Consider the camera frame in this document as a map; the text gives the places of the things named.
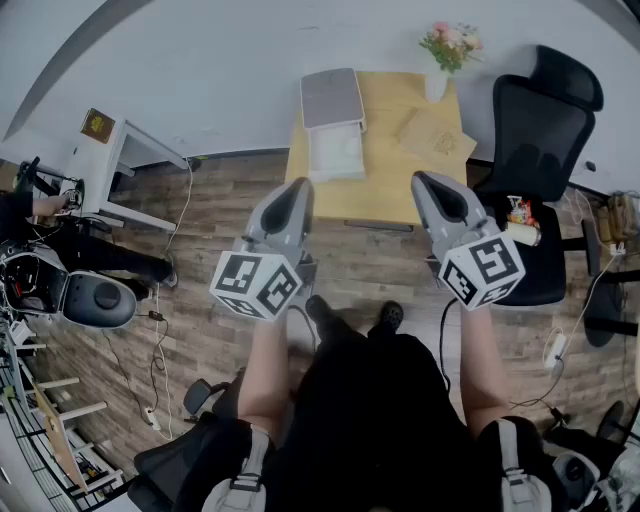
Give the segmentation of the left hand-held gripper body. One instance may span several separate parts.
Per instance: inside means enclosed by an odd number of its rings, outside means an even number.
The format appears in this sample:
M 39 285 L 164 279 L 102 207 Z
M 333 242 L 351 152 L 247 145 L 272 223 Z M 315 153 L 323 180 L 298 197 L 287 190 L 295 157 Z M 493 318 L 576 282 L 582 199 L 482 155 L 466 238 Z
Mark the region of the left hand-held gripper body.
M 306 250 L 308 231 L 269 234 L 250 226 L 220 255 L 209 292 L 233 313 L 275 321 L 312 295 L 317 263 Z

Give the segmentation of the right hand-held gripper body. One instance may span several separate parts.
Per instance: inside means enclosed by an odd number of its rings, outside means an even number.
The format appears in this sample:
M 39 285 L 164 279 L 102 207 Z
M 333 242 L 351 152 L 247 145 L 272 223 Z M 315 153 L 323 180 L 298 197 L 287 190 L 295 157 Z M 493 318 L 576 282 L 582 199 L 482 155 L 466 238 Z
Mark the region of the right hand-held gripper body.
M 469 226 L 445 223 L 428 233 L 438 279 L 468 311 L 507 297 L 525 276 L 515 242 L 491 217 Z

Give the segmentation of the grey box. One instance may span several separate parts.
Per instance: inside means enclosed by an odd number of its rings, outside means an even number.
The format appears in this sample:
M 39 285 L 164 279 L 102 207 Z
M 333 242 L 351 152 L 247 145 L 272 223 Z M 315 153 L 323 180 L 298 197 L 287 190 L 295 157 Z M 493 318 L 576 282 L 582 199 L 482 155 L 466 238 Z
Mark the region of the grey box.
M 300 80 L 300 95 L 309 179 L 320 183 L 365 178 L 362 136 L 367 121 L 355 70 L 338 68 L 306 75 Z M 341 150 L 342 141 L 349 136 L 361 137 L 358 159 L 348 158 Z

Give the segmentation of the person's left forearm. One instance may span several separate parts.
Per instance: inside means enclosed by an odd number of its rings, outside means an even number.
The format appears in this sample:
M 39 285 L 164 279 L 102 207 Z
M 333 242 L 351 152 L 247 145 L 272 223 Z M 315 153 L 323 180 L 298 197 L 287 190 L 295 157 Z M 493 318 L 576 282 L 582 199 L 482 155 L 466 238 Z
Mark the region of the person's left forearm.
M 286 317 L 255 325 L 249 360 L 240 386 L 238 418 L 279 436 L 289 403 Z

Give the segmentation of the person's right forearm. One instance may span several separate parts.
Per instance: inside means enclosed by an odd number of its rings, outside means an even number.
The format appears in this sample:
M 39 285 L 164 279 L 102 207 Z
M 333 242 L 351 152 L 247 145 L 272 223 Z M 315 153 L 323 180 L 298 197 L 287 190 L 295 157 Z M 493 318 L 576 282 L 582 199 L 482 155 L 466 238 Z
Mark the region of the person's right forearm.
M 474 437 L 509 412 L 507 374 L 488 306 L 461 310 L 460 392 L 466 424 Z

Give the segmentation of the small brown box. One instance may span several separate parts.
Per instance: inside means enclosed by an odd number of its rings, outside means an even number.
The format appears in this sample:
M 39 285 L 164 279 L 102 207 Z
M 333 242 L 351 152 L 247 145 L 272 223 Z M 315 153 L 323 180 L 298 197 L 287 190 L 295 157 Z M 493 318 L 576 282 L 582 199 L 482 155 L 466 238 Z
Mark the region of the small brown box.
M 115 126 L 115 120 L 108 115 L 90 108 L 82 123 L 80 133 L 99 142 L 107 144 Z

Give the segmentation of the cream coloured can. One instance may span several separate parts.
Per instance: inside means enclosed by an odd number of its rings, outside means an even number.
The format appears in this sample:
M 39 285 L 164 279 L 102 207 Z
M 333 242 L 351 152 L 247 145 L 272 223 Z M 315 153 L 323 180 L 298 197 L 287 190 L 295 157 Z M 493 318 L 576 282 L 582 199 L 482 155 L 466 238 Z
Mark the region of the cream coloured can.
M 541 231 L 534 225 L 507 222 L 504 233 L 515 242 L 531 247 L 537 246 L 541 241 Z

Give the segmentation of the person's left shoe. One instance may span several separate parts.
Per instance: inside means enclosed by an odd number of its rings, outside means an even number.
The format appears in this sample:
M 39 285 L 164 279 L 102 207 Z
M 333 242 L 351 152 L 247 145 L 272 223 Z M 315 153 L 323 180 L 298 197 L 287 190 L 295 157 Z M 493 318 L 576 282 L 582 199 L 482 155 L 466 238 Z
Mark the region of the person's left shoe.
M 320 295 L 313 295 L 306 301 L 305 311 L 318 327 L 328 325 L 334 319 L 332 308 Z

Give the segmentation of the person's shoe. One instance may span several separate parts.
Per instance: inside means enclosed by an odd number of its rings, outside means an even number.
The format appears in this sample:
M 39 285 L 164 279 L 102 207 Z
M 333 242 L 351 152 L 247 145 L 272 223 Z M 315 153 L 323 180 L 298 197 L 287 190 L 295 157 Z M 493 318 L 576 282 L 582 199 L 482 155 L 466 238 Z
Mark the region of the person's shoe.
M 379 313 L 378 326 L 396 332 L 404 320 L 403 307 L 396 301 L 386 301 Z
M 306 301 L 305 311 L 318 327 L 328 325 L 334 319 L 332 308 L 320 295 L 313 295 Z

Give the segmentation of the black headrest office chair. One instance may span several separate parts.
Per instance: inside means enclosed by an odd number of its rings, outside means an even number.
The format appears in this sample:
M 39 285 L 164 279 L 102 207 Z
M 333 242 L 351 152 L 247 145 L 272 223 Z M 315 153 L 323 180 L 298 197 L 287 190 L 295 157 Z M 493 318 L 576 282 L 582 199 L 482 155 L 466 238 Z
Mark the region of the black headrest office chair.
M 514 199 L 522 198 L 540 233 L 534 246 L 517 243 L 526 274 L 500 305 L 561 301 L 567 288 L 568 251 L 584 251 L 589 274 L 599 273 L 600 244 L 593 222 L 582 220 L 581 237 L 565 239 L 550 205 L 563 197 L 603 102 L 600 82 L 587 66 L 544 45 L 536 48 L 530 76 L 503 75 L 496 80 L 493 167 L 474 190 L 501 228 L 508 225 Z

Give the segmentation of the person's right shoe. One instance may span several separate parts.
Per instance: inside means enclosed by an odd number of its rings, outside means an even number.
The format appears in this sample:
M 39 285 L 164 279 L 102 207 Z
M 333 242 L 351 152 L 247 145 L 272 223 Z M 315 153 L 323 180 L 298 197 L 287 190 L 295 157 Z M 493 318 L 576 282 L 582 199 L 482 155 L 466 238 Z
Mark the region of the person's right shoe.
M 378 326 L 396 332 L 404 320 L 403 307 L 396 301 L 386 301 L 379 313 Z

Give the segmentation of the white vase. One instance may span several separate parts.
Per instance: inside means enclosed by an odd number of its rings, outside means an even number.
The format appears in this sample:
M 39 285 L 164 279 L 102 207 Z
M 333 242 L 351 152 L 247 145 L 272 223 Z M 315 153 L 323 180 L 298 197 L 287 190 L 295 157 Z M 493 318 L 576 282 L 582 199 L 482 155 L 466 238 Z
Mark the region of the white vase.
M 428 72 L 424 78 L 425 98 L 429 103 L 439 103 L 444 97 L 449 75 L 441 70 Z

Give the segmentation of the black stand base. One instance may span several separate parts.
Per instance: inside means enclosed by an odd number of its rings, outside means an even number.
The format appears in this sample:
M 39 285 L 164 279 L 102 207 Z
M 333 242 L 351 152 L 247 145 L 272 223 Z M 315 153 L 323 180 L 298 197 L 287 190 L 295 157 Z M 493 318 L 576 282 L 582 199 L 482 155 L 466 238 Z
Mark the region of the black stand base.
M 637 336 L 637 321 L 624 319 L 623 286 L 640 283 L 640 269 L 609 272 L 600 269 L 600 243 L 592 221 L 583 220 L 587 270 L 593 278 L 581 316 L 587 341 L 596 348 L 607 345 L 614 335 Z

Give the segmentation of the tan bag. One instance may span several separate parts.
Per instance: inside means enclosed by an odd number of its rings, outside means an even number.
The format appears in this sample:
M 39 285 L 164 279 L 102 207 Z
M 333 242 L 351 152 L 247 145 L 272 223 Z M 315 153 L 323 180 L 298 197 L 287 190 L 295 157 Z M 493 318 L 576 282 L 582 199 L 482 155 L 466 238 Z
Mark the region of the tan bag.
M 605 245 L 640 248 L 640 192 L 614 192 L 596 207 L 596 225 Z

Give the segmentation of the grey rounded machine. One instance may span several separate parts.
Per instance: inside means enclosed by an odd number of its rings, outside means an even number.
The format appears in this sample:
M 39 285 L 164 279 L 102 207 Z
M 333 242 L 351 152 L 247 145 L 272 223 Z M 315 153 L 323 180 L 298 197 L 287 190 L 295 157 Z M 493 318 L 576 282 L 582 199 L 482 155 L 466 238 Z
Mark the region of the grey rounded machine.
M 69 271 L 42 244 L 0 245 L 0 292 L 13 311 L 58 315 L 96 329 L 125 326 L 136 314 L 137 300 L 125 284 L 92 271 Z

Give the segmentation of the pink flower bouquet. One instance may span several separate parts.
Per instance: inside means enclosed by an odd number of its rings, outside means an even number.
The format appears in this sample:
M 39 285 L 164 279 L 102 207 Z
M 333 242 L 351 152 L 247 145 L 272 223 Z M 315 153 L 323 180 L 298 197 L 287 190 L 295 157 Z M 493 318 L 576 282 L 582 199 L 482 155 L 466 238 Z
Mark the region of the pink flower bouquet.
M 484 61 L 478 28 L 469 24 L 435 22 L 419 45 L 432 55 L 441 71 L 449 74 L 459 72 L 466 63 Z

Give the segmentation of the white desk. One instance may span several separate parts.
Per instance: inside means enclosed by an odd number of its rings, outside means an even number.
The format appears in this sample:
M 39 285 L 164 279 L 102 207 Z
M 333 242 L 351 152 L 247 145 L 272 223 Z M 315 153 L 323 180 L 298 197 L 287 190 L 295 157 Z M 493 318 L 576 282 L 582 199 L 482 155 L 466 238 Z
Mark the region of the white desk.
M 106 213 L 126 220 L 143 223 L 167 232 L 175 232 L 174 222 L 163 220 L 140 211 L 121 206 L 109 200 L 111 185 L 116 173 L 133 177 L 135 171 L 124 160 L 131 148 L 142 148 L 147 154 L 158 157 L 160 162 L 170 162 L 187 170 L 188 162 L 163 142 L 136 127 L 125 118 L 117 118 L 106 144 L 81 134 L 74 145 L 63 176 L 84 182 L 83 211 Z

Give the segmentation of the person's black clothing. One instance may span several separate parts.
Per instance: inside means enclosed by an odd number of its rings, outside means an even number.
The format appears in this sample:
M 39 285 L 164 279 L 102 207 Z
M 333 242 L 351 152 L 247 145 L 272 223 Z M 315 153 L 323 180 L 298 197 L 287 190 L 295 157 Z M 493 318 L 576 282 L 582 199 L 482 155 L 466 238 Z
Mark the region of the person's black clothing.
M 474 437 L 417 338 L 316 327 L 279 436 L 222 422 L 172 512 L 568 512 L 536 427 L 509 408 Z

